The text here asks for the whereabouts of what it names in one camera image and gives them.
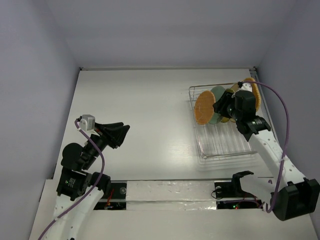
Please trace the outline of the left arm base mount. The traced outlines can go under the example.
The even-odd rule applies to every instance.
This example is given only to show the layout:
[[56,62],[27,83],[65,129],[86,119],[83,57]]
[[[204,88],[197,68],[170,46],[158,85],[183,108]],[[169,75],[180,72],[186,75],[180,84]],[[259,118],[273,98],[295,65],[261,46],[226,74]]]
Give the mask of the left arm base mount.
[[127,182],[112,181],[108,195],[104,195],[95,205],[94,210],[120,211],[127,208]]

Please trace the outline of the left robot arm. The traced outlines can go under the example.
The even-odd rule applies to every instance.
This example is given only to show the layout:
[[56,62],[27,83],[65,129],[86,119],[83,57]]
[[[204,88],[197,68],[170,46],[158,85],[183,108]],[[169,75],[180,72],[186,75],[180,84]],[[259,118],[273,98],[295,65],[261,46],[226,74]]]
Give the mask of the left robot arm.
[[45,235],[47,240],[78,240],[90,214],[99,200],[110,200],[116,194],[110,176],[88,170],[97,158],[102,159],[106,147],[120,147],[130,129],[123,122],[100,124],[91,115],[83,115],[75,120],[75,126],[87,139],[85,145],[70,143],[62,151],[61,175],[57,184],[57,197],[53,213],[53,225]]

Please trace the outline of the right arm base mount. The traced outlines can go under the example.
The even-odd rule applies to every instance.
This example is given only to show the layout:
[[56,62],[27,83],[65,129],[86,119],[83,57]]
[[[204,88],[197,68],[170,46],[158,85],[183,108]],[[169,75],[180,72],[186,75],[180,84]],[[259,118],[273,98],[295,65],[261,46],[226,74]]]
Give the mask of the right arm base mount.
[[230,181],[218,181],[214,183],[211,197],[217,200],[221,209],[262,209],[264,202],[250,192],[244,191],[240,179],[246,176],[254,176],[254,173],[245,170],[232,175]]

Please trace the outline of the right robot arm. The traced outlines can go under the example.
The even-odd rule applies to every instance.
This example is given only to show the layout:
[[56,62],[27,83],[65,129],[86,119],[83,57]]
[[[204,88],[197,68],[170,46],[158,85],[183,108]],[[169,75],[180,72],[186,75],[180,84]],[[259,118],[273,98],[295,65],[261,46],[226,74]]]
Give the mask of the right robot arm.
[[313,213],[316,209],[320,184],[308,179],[288,158],[275,139],[271,126],[256,114],[256,98],[251,91],[225,91],[213,105],[215,113],[231,117],[236,128],[260,155],[275,178],[270,182],[245,170],[233,174],[230,190],[238,197],[248,193],[265,203],[267,213],[281,221]]

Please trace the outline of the teal floral plate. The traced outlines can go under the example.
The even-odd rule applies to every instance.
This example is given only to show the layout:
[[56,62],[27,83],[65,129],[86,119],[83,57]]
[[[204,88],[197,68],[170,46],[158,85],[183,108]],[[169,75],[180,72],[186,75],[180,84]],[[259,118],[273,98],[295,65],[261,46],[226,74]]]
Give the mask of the teal floral plate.
[[[218,102],[222,95],[225,92],[225,88],[222,86],[215,86],[211,89],[211,92],[214,94],[215,102]],[[222,116],[219,113],[214,113],[211,120],[208,122],[211,125],[218,124],[222,120]]]

